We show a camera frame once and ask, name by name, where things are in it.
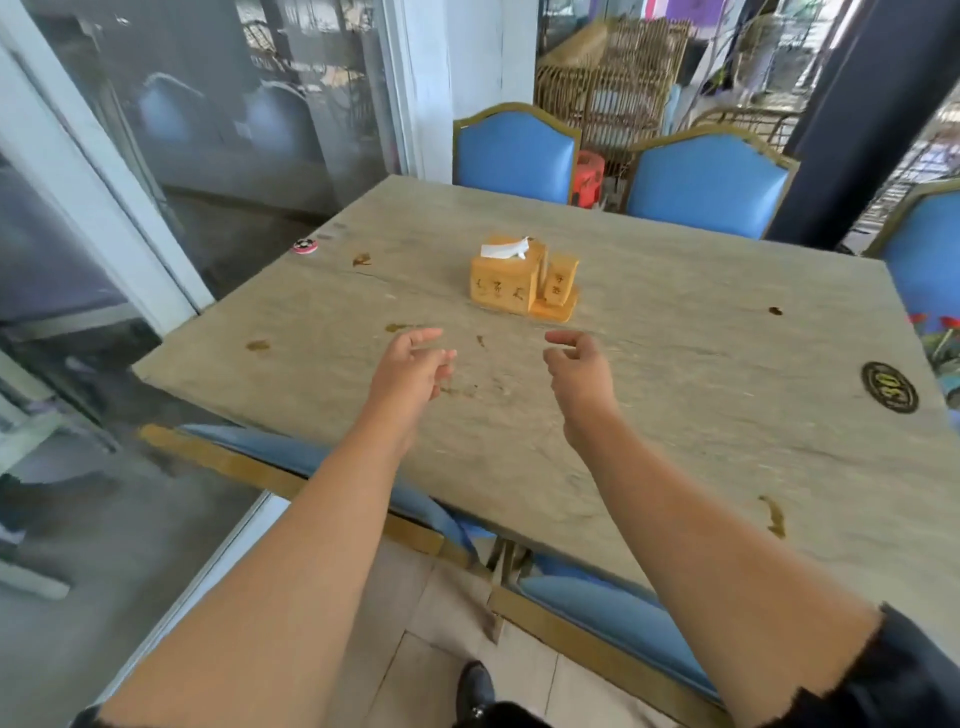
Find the black shoe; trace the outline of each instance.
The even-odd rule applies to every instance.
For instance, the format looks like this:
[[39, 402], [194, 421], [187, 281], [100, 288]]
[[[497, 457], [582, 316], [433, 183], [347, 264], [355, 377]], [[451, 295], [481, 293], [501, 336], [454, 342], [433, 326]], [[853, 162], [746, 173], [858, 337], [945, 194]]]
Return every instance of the black shoe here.
[[490, 673], [479, 660], [468, 662], [457, 682], [457, 722], [480, 717], [494, 702]]

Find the person's left hand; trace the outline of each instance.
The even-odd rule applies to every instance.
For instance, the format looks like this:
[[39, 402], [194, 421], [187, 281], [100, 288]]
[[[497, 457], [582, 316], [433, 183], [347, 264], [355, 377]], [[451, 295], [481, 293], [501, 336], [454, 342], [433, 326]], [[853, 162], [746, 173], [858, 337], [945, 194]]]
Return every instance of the person's left hand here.
[[396, 436], [402, 456], [413, 444], [426, 404], [453, 375], [453, 349], [420, 349], [440, 338], [442, 328], [413, 328], [397, 334], [373, 373], [360, 422]]

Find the forearm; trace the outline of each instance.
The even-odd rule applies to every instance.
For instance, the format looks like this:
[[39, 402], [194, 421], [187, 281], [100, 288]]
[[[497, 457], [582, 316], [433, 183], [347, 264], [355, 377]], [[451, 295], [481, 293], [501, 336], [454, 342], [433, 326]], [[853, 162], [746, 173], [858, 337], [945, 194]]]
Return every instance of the forearm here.
[[578, 451], [614, 522], [737, 723], [832, 688], [879, 624], [874, 606], [755, 528], [642, 443], [588, 418]]
[[320, 725], [399, 448], [361, 421], [273, 528], [104, 706], [116, 725]]

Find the blue seat cushion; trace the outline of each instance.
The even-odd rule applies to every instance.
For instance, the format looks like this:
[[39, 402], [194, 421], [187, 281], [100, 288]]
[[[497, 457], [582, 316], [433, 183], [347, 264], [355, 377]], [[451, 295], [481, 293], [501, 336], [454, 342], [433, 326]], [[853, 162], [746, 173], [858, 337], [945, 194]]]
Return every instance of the blue seat cushion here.
[[643, 599], [650, 604], [661, 607], [660, 600], [657, 599], [657, 595], [654, 594], [654, 592], [650, 589], [646, 589], [637, 584], [630, 584], [628, 582], [621, 583], [618, 581], [612, 581], [599, 574], [593, 573], [592, 571], [574, 566], [568, 561], [558, 558], [557, 556], [550, 556], [545, 553], [534, 554], [534, 566], [536, 566], [540, 570], [540, 573], [542, 573], [544, 576], [565, 576], [571, 579], [583, 579], [584, 581], [589, 581], [593, 584], [607, 587], [608, 589], [619, 589], [623, 592], [627, 592], [628, 594], [632, 594], [633, 596]]
[[923, 197], [881, 253], [908, 313], [960, 318], [960, 191]]
[[454, 181], [464, 187], [566, 205], [576, 141], [523, 111], [501, 111], [460, 130]]
[[516, 589], [544, 609], [720, 702], [677, 625], [661, 607], [626, 592], [563, 576], [530, 576], [521, 579]]
[[759, 239], [788, 178], [788, 170], [735, 134], [696, 136], [640, 155], [626, 212]]
[[[330, 454], [330, 448], [252, 427], [183, 425], [179, 429], [302, 477], [310, 477]], [[439, 503], [399, 480], [394, 482], [390, 493], [390, 510], [405, 519], [432, 528], [470, 553], [476, 553], [467, 533]]]

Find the dark pillar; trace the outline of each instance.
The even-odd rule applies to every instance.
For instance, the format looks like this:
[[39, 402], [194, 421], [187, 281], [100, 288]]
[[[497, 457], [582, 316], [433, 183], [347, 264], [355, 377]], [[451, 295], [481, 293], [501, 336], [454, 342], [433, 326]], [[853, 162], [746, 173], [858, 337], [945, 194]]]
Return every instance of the dark pillar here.
[[836, 247], [960, 78], [957, 38], [957, 0], [863, 0], [785, 150], [801, 166], [769, 239]]

